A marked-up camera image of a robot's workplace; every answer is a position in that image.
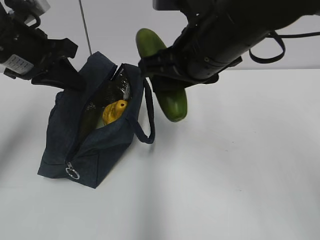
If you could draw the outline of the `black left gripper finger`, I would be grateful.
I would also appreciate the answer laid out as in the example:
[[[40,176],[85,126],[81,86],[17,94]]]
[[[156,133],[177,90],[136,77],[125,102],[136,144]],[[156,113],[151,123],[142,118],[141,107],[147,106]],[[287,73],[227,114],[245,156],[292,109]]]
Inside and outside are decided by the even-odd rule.
[[[31,83],[73,91],[84,91],[87,85],[67,58],[53,62],[48,68],[33,77]]]

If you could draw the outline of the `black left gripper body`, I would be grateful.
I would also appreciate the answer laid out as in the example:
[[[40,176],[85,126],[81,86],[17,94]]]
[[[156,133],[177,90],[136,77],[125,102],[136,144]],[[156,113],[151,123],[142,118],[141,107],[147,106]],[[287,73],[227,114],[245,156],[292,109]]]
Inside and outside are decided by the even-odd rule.
[[[3,33],[4,74],[30,80],[55,61],[73,59],[77,50],[70,39],[49,39],[39,28],[8,30]]]

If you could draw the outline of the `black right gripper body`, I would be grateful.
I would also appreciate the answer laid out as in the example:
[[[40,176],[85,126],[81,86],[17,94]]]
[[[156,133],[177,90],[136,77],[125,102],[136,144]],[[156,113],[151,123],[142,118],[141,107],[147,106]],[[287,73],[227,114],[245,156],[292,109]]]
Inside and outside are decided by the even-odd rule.
[[[172,46],[142,57],[144,76],[180,85],[213,84],[242,61],[243,15],[237,9],[182,9],[187,26]]]

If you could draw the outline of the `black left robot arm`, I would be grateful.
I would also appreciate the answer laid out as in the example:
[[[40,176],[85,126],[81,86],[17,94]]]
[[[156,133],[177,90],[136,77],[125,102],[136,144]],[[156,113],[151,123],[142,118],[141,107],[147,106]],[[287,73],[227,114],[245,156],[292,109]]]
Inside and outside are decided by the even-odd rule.
[[[78,45],[68,38],[49,39],[40,29],[46,0],[6,0],[0,5],[0,64],[4,75],[33,85],[83,91],[85,80],[69,59]]]

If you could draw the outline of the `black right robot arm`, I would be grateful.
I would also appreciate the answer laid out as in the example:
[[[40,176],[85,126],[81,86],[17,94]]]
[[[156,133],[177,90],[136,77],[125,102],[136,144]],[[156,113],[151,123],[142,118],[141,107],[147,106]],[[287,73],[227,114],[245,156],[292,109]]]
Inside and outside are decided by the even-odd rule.
[[[187,26],[173,45],[143,57],[143,76],[173,79],[184,86],[213,84],[241,56],[299,18],[320,13],[317,0],[155,0],[157,11],[179,11]]]

